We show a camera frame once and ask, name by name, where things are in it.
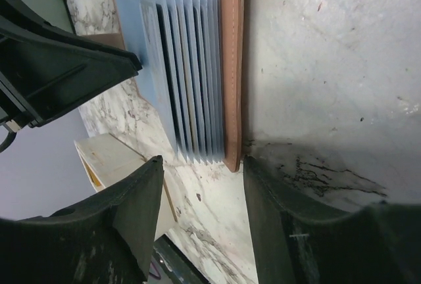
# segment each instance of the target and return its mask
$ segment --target white wooden box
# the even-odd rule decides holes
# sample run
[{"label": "white wooden box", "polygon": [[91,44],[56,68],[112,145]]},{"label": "white wooden box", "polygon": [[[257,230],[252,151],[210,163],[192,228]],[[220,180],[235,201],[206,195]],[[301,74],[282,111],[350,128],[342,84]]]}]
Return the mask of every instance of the white wooden box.
[{"label": "white wooden box", "polygon": [[[124,179],[145,163],[142,156],[111,134],[75,141],[74,144],[88,179],[97,192]],[[164,179],[155,240],[175,223],[176,215]]]}]

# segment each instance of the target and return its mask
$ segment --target gray wall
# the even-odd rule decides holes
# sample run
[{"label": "gray wall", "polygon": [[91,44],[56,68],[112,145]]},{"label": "gray wall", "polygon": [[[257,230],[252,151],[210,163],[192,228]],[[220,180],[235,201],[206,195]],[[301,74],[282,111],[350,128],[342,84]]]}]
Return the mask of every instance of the gray wall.
[{"label": "gray wall", "polygon": [[[23,0],[50,23],[71,30],[62,0]],[[0,129],[0,141],[6,131]],[[87,133],[77,110],[42,128],[24,128],[0,154],[0,217],[48,216],[93,194],[73,140]]]}]

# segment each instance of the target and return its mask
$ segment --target tan leather cover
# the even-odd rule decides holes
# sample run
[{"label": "tan leather cover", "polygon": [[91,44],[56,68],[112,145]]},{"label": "tan leather cover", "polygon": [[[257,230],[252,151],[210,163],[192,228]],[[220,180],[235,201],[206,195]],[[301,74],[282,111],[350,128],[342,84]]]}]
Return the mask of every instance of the tan leather cover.
[{"label": "tan leather cover", "polygon": [[224,88],[225,159],[232,172],[241,158],[241,61],[244,0],[220,0],[222,81]]}]

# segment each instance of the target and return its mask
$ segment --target accordion card organizer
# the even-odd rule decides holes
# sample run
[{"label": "accordion card organizer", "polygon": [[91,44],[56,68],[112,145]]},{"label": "accordion card organizer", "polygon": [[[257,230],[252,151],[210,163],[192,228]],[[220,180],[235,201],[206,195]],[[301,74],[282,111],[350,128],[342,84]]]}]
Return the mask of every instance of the accordion card organizer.
[{"label": "accordion card organizer", "polygon": [[114,0],[139,95],[186,160],[241,157],[243,0]]}]

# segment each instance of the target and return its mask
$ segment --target white marble surface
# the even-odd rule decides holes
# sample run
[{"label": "white marble surface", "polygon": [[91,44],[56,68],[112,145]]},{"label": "white marble surface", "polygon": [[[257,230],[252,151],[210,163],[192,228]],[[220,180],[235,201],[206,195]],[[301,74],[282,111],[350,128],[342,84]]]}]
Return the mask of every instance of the white marble surface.
[{"label": "white marble surface", "polygon": [[[68,0],[79,34],[118,29],[111,0]],[[245,0],[245,146],[298,189],[346,210],[420,202],[421,0]],[[81,109],[162,154],[170,238],[213,283],[257,283],[241,171],[174,158],[153,108],[124,82]]]}]

